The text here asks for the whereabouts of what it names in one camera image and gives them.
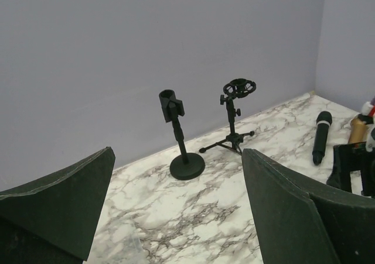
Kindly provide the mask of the black shock mount tripod stand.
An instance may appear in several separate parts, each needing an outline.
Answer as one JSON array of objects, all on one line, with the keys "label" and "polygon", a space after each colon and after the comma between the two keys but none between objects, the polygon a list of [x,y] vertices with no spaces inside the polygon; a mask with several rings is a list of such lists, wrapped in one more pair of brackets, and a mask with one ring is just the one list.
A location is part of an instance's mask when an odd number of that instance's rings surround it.
[{"label": "black shock mount tripod stand", "polygon": [[223,87],[223,94],[220,96],[220,104],[226,106],[227,117],[229,122],[230,133],[221,141],[199,149],[200,153],[216,146],[228,149],[234,153],[242,155],[240,144],[244,142],[246,136],[254,136],[255,132],[237,133],[235,129],[235,118],[241,115],[241,109],[235,109],[234,100],[245,98],[256,90],[257,86],[254,81],[237,78],[230,81]]}]

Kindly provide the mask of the gold microphone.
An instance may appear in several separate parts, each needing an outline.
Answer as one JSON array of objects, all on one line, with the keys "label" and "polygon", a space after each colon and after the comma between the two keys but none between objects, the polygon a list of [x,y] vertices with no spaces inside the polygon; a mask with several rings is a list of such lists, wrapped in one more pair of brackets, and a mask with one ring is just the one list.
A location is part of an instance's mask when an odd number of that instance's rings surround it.
[{"label": "gold microphone", "polygon": [[348,144],[363,142],[367,132],[365,116],[358,114],[351,120],[350,127],[351,130]]}]

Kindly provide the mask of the black round-base microphone stand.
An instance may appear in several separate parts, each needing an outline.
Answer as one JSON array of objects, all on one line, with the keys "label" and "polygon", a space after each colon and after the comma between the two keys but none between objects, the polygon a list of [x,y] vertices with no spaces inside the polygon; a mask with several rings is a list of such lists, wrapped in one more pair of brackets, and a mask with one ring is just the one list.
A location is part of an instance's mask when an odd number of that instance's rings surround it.
[{"label": "black round-base microphone stand", "polygon": [[174,90],[163,90],[159,93],[165,122],[171,122],[175,139],[180,149],[180,155],[170,164],[170,173],[177,180],[191,180],[200,176],[205,169],[205,162],[201,155],[188,153],[185,137],[179,122],[179,117],[185,115],[183,102],[176,98]]}]

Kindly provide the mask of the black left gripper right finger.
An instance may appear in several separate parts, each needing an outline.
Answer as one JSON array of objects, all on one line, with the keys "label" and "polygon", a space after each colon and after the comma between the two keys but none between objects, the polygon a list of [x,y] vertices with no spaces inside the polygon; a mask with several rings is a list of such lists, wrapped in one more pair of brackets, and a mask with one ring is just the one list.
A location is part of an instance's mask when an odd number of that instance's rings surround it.
[{"label": "black left gripper right finger", "polygon": [[373,263],[374,200],[325,185],[255,149],[242,165],[264,263]]}]

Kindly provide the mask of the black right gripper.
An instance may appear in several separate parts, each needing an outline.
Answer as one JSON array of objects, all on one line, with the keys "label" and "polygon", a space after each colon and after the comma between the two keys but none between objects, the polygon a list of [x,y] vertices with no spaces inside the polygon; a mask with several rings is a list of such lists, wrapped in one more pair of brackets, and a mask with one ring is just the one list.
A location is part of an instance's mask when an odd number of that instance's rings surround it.
[{"label": "black right gripper", "polygon": [[366,142],[333,147],[333,168],[326,184],[351,193],[353,172],[360,172],[361,195],[374,198],[374,148],[368,151]]}]

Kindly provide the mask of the black handheld microphone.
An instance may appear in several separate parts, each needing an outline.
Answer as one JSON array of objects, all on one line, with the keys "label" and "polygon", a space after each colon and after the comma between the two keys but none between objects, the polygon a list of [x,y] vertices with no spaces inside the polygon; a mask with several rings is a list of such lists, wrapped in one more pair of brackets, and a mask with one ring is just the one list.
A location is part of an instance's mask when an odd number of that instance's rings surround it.
[{"label": "black handheld microphone", "polygon": [[316,166],[320,165],[325,157],[326,144],[331,124],[332,114],[328,111],[320,112],[316,119],[316,134],[312,150],[312,160]]}]

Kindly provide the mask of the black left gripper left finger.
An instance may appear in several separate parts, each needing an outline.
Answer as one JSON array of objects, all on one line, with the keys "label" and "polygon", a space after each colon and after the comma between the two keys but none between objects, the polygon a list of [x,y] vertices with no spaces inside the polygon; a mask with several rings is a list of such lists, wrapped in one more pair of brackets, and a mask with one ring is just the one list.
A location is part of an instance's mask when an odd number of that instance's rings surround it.
[{"label": "black left gripper left finger", "polygon": [[106,147],[1,192],[1,260],[87,260],[114,169]]}]

